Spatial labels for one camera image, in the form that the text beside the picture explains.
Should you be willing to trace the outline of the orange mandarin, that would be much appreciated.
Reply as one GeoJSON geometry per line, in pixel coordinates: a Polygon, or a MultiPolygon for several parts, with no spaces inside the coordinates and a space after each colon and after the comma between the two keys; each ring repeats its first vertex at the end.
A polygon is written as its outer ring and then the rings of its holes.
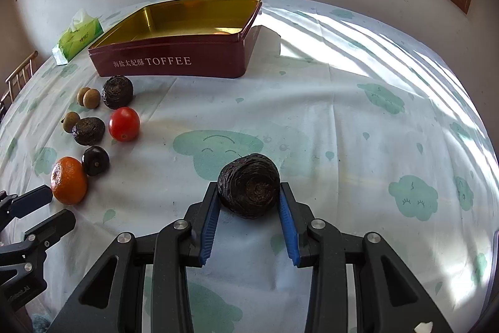
{"type": "Polygon", "coordinates": [[[78,204],[87,193],[87,175],[81,162],[71,156],[65,156],[54,164],[50,182],[53,196],[62,204],[78,204]]]}

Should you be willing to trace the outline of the shiny dark plum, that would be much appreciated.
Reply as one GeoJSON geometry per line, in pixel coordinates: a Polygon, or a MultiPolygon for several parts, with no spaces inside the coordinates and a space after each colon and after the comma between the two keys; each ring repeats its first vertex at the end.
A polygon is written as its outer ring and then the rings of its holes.
{"type": "Polygon", "coordinates": [[[87,176],[95,177],[107,171],[110,159],[103,148],[94,145],[85,150],[81,164],[87,176]]]}

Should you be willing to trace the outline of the dark wrinkled dried fruit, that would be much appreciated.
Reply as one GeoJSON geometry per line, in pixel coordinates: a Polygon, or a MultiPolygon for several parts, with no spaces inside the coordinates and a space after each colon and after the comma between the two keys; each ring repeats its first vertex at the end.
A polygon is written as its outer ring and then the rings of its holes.
{"type": "Polygon", "coordinates": [[[115,75],[103,85],[101,98],[110,109],[125,107],[133,99],[133,84],[127,77],[115,75]]]}
{"type": "Polygon", "coordinates": [[[245,219],[257,219],[277,204],[280,176],[271,159],[253,153],[224,166],[217,188],[226,209],[245,219]]]}
{"type": "Polygon", "coordinates": [[[105,123],[99,117],[85,117],[78,120],[72,128],[76,143],[92,146],[101,142],[106,131],[105,123]]]}

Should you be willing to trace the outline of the red cherry tomato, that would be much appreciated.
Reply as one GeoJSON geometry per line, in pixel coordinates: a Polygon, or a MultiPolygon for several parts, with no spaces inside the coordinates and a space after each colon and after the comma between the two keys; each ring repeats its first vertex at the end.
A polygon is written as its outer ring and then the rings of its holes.
{"type": "Polygon", "coordinates": [[[112,138],[118,142],[135,140],[140,129],[139,115],[130,107],[120,107],[111,115],[108,129],[112,138]]]}

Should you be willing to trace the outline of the wooden chair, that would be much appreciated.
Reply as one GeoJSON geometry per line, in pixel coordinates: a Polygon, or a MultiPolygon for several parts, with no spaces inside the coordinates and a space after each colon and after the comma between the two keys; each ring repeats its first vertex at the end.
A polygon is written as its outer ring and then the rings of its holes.
{"type": "Polygon", "coordinates": [[[34,50],[9,76],[7,76],[7,79],[5,79],[7,90],[1,98],[2,111],[7,111],[12,105],[15,97],[33,77],[36,72],[36,59],[38,55],[38,51],[34,50]]]}

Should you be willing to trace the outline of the white cloud-print tablecloth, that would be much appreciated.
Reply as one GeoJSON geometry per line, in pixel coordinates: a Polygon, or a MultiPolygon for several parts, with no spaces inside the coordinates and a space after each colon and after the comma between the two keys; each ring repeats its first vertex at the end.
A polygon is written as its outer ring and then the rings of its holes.
{"type": "MultiPolygon", "coordinates": [[[[110,170],[73,206],[76,227],[47,251],[47,289],[27,305],[44,331],[121,232],[159,232],[202,200],[237,156],[276,164],[294,196],[341,232],[380,233],[454,332],[478,320],[498,230],[498,164],[478,111],[442,59],[366,16],[304,0],[263,0],[239,79],[134,77],[137,140],[106,132],[110,170]]],[[[84,50],[50,57],[1,124],[1,189],[49,184],[53,164],[80,159],[67,111],[105,83],[84,50]]],[[[303,332],[310,269],[293,266],[278,216],[222,210],[210,258],[188,271],[195,332],[303,332]]]]}

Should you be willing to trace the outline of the green tissue pack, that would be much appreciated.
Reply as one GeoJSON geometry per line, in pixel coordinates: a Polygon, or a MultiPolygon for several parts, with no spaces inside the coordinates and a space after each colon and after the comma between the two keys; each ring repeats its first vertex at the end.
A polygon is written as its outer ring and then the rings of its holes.
{"type": "Polygon", "coordinates": [[[80,51],[103,34],[98,18],[90,16],[81,8],[72,18],[67,30],[61,34],[51,49],[57,66],[67,65],[80,51]]]}

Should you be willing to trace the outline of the red toffee tin box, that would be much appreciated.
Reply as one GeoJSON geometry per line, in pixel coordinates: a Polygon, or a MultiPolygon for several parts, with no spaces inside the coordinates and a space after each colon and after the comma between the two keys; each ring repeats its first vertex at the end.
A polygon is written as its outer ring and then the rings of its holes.
{"type": "Polygon", "coordinates": [[[262,0],[169,0],[138,9],[88,49],[101,77],[174,75],[235,79],[258,36],[262,0]]]}

